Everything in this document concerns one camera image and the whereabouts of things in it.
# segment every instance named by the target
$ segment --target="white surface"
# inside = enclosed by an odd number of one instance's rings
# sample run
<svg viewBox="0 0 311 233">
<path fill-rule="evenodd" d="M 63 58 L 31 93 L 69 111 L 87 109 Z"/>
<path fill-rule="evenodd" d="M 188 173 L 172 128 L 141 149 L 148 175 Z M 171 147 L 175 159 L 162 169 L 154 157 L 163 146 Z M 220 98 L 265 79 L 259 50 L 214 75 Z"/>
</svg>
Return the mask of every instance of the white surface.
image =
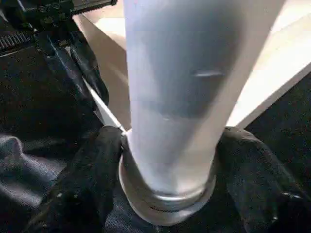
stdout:
<svg viewBox="0 0 311 233">
<path fill-rule="evenodd" d="M 311 71 L 310 14 L 310 0 L 287 1 L 239 97 L 227 123 L 228 126 L 246 127 Z M 116 45 L 123 50 L 126 49 L 125 20 L 121 0 L 114 7 L 93 11 L 86 16 L 105 35 L 115 41 Z M 125 63 L 125 58 L 124 51 L 124 54 L 120 54 L 120 60 Z M 126 71 L 120 72 L 119 66 L 115 66 L 114 63 L 112 66 L 111 70 L 116 77 L 126 83 Z M 127 107 L 122 116 L 113 110 L 112 112 L 117 118 L 124 117 L 128 112 L 126 117 L 129 117 L 129 106 Z"/>
</svg>

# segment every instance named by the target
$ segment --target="white table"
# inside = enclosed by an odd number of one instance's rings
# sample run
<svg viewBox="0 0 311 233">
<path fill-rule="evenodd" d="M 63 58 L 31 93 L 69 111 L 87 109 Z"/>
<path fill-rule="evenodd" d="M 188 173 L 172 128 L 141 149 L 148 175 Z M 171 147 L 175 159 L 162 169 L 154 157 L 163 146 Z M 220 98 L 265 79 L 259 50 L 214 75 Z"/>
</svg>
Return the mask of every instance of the white table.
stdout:
<svg viewBox="0 0 311 233">
<path fill-rule="evenodd" d="M 109 108 L 130 127 L 123 2 L 76 16 L 110 94 Z M 244 86 L 227 126 L 245 128 L 311 72 L 311 1 L 288 0 Z"/>
</svg>

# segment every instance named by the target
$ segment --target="black glove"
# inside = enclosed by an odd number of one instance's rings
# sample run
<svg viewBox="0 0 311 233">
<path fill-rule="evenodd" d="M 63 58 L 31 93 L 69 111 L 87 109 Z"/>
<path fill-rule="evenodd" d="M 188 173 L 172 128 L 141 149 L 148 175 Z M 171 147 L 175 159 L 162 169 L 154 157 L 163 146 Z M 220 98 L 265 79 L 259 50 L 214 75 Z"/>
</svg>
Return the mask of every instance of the black glove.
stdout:
<svg viewBox="0 0 311 233">
<path fill-rule="evenodd" d="M 120 156 L 121 131 L 101 128 L 60 173 L 24 232 L 101 232 L 113 208 Z"/>
<path fill-rule="evenodd" d="M 136 215 L 117 184 L 105 232 L 310 232 L 308 197 L 263 142 L 245 130 L 226 128 L 216 151 L 216 186 L 200 211 L 171 227 L 154 226 Z"/>
</svg>

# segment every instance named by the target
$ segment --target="black fabric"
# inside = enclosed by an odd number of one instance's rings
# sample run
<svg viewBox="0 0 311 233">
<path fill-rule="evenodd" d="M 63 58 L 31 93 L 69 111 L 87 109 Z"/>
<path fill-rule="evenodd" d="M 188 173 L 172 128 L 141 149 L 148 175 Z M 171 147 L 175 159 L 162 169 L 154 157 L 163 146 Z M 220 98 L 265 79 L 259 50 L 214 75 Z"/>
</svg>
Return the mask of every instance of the black fabric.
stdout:
<svg viewBox="0 0 311 233">
<path fill-rule="evenodd" d="M 0 35 L 14 32 L 0 17 Z M 102 123 L 55 78 L 35 46 L 0 56 L 0 67 L 0 232 L 19 233 Z"/>
<path fill-rule="evenodd" d="M 311 196 L 311 73 L 247 130 L 265 142 Z"/>
<path fill-rule="evenodd" d="M 59 176 L 27 232 L 311 231 L 309 197 L 266 145 L 236 128 L 226 129 L 217 147 L 222 168 L 205 207 L 175 226 L 151 225 L 132 210 L 119 182 L 113 188 L 120 137 L 119 130 L 104 127 L 95 141 L 80 150 Z"/>
<path fill-rule="evenodd" d="M 94 52 L 80 31 L 72 32 L 74 43 L 70 47 L 70 54 L 87 83 L 94 89 L 103 102 L 109 104 L 109 93 L 104 84 Z"/>
<path fill-rule="evenodd" d="M 113 208 L 121 131 L 105 126 L 59 175 L 25 232 L 100 232 Z"/>
<path fill-rule="evenodd" d="M 310 197 L 264 143 L 247 131 L 228 128 L 218 155 L 247 232 L 311 231 Z"/>
</svg>

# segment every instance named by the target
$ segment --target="white pipe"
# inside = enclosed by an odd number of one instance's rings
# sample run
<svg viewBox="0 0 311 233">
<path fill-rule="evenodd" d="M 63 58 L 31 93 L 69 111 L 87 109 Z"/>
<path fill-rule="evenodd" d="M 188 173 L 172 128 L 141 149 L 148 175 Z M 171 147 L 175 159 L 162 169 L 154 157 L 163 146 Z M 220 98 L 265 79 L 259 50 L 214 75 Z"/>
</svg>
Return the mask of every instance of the white pipe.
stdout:
<svg viewBox="0 0 311 233">
<path fill-rule="evenodd" d="M 171 225 L 185 216 L 147 216 L 133 183 L 159 211 L 185 209 L 213 189 L 216 144 L 283 3 L 125 0 L 132 155 L 121 183 L 142 218 Z"/>
</svg>

